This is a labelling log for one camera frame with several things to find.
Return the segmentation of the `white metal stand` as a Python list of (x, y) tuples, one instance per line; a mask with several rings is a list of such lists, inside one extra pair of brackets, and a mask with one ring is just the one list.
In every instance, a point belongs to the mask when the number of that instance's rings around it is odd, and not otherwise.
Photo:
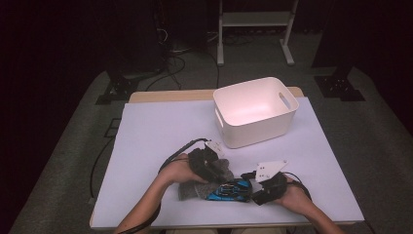
[(299, 0), (291, 0), (292, 5), (289, 11), (282, 12), (234, 12), (223, 11), (223, 0), (219, 0), (218, 18), (218, 42), (216, 62), (218, 65), (224, 64), (223, 30), (226, 27), (260, 27), (260, 26), (284, 26), (285, 33), (280, 40), (280, 45), (286, 63), (294, 65), (295, 61), (288, 47), (292, 26), (294, 24), (296, 10)]

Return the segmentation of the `person's right hand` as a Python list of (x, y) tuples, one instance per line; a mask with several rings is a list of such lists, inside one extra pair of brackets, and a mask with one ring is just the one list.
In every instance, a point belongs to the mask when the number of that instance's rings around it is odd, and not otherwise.
[(313, 202), (307, 197), (302, 188), (294, 184), (292, 178), (287, 177), (286, 181), (286, 191), (275, 202), (296, 214), (309, 215), (314, 209)]

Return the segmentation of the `white plastic storage bin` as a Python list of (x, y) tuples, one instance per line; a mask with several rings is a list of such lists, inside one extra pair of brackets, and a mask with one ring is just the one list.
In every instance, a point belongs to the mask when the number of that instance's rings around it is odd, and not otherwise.
[(275, 77), (223, 87), (212, 96), (217, 127), (229, 148), (286, 134), (299, 107), (296, 97)]

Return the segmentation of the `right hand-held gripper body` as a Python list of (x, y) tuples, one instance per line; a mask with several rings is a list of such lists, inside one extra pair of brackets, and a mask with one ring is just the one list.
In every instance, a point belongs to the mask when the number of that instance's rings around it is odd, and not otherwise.
[(257, 165), (255, 181), (270, 194), (269, 200), (280, 198), (286, 191), (286, 177), (282, 168), (288, 164), (287, 160), (262, 162)]

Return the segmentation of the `person's left hand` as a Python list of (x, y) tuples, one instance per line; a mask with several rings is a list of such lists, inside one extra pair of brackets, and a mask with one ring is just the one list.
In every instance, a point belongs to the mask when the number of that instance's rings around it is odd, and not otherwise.
[(207, 183), (206, 180), (202, 179), (191, 170), (189, 166), (189, 157), (185, 153), (178, 155), (166, 165), (157, 175), (157, 181), (165, 186), (188, 181)]

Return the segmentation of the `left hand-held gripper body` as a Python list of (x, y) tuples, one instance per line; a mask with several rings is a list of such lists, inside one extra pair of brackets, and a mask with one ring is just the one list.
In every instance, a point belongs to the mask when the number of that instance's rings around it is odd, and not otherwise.
[(208, 182), (223, 182), (224, 172), (215, 165), (222, 155), (219, 144), (208, 140), (205, 148), (195, 148), (188, 154), (190, 169), (199, 177)]

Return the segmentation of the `black stand base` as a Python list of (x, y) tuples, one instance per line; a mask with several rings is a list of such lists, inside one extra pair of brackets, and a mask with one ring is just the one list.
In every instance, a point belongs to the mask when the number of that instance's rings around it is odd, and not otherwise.
[(138, 81), (134, 78), (126, 78), (120, 71), (107, 70), (109, 84), (97, 100), (97, 105), (110, 104), (115, 100), (129, 100), (136, 91)]
[(315, 76), (315, 81), (325, 98), (339, 98), (342, 101), (365, 101), (347, 78), (334, 76)]

